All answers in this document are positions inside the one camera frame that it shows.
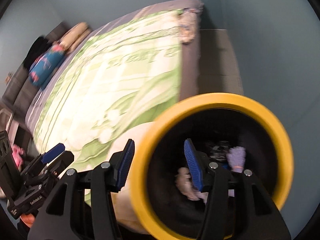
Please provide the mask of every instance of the round container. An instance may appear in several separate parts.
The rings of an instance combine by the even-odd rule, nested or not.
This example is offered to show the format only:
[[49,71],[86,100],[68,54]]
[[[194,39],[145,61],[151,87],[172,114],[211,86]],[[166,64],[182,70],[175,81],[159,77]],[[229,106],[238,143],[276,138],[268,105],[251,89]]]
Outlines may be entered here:
[[187,240],[196,238],[201,228],[204,203],[188,200],[175,186],[177,170],[185,163],[186,138],[196,148],[205,140],[227,140],[231,146],[245,147],[245,168],[260,178],[278,209],[282,208],[294,168],[291,143],[280,121],[244,96],[203,94],[161,114],[135,153],[131,201],[140,222],[155,238]]

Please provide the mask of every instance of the pink plush toy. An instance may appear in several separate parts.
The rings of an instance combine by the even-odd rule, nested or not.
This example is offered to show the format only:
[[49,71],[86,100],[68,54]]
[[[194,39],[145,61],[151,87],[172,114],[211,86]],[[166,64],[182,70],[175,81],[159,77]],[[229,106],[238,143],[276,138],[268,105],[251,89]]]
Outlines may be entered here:
[[[21,166],[23,164],[23,159],[21,157],[21,155],[23,154],[24,154],[24,150],[22,148],[20,148],[15,144],[12,146],[12,156],[19,171],[21,171]],[[0,188],[0,198],[5,198],[5,194],[1,188]]]

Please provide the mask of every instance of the bed headboard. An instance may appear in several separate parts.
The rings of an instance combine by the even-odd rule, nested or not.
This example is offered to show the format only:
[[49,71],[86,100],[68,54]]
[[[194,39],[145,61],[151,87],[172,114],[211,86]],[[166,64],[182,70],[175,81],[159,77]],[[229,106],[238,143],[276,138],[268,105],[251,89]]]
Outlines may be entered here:
[[[69,29],[65,22],[61,22],[46,38],[50,42],[54,42],[60,39]],[[21,64],[10,79],[1,99],[2,104],[14,111],[22,120],[24,120],[30,104],[39,90],[38,87],[31,84],[28,75],[28,70]]]

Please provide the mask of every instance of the beige cloth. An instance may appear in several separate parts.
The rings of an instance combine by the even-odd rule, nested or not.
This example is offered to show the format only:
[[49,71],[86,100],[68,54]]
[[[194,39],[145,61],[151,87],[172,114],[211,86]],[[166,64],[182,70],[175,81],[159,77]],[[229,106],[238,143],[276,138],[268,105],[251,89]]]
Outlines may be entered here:
[[85,22],[78,23],[76,26],[71,28],[63,37],[60,39],[60,45],[68,50],[72,44],[88,29],[88,25]]
[[91,29],[86,29],[81,36],[70,46],[70,48],[67,51],[67,54],[70,54],[71,52],[73,52],[76,47],[78,47],[80,45],[80,43],[92,32]]

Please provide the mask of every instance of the black cloth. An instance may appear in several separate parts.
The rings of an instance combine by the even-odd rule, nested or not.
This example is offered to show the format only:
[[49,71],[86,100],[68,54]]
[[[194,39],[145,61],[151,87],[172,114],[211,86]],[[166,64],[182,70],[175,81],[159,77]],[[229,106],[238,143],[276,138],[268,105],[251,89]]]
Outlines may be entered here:
[[23,61],[23,66],[28,71],[30,70],[31,65],[34,61],[43,53],[45,53],[50,47],[52,43],[49,42],[48,39],[40,36],[36,39],[36,41],[32,44],[26,58]]

